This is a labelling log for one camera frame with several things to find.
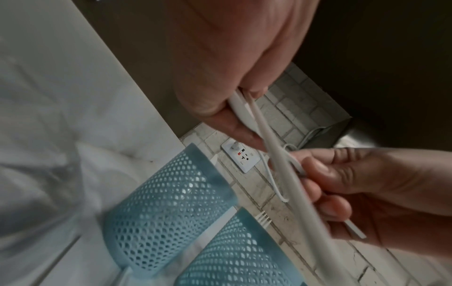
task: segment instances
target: dark wall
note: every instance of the dark wall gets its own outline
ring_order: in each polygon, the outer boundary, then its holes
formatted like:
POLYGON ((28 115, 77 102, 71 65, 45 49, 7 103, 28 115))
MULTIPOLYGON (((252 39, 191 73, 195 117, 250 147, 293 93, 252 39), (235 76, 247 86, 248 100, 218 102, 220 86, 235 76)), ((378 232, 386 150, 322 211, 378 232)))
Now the dark wall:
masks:
POLYGON ((452 150, 452 1, 323 0, 294 62, 393 146, 452 150))
POLYGON ((173 132, 198 121, 179 104, 171 82, 162 0, 74 0, 108 48, 146 94, 173 132))

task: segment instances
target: hand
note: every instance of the hand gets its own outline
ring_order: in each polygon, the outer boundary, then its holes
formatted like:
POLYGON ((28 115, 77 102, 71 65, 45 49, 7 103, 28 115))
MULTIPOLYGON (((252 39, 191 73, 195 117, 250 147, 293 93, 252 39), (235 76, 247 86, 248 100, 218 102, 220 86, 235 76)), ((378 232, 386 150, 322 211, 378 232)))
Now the hand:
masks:
POLYGON ((305 149, 292 153, 334 238, 452 257, 452 153, 410 149, 305 149))
POLYGON ((227 106, 237 87, 255 98, 299 48, 319 0, 167 0, 176 95, 188 111, 246 145, 262 139, 227 106))

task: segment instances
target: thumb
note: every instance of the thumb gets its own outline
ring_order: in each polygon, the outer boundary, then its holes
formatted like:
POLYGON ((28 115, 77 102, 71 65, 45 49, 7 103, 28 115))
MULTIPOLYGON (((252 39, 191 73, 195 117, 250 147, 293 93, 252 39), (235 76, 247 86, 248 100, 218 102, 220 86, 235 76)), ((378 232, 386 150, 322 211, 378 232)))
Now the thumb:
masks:
POLYGON ((301 164, 308 178, 316 182, 322 190, 334 193, 373 192, 373 186, 379 181, 379 167, 365 159, 325 165, 313 157, 307 157, 301 164))

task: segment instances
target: wall socket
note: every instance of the wall socket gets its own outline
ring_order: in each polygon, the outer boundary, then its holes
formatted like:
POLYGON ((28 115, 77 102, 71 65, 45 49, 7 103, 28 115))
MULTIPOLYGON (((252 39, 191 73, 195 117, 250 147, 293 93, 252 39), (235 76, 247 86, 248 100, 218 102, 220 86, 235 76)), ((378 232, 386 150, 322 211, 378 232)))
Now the wall socket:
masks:
POLYGON ((237 142, 234 138, 229 138, 221 144, 221 148, 244 173, 247 173, 260 161, 256 150, 237 142))

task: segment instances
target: blue perforated basket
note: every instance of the blue perforated basket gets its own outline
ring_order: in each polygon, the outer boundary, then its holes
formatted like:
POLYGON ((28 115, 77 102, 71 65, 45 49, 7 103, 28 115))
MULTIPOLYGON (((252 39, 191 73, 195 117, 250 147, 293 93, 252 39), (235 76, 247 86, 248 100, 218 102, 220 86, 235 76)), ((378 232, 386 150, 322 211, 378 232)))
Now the blue perforated basket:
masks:
POLYGON ((175 286, 300 286, 303 277, 244 208, 177 278, 175 286))
POLYGON ((107 214, 104 240, 120 267, 151 278, 236 204, 228 182, 191 144, 107 214))

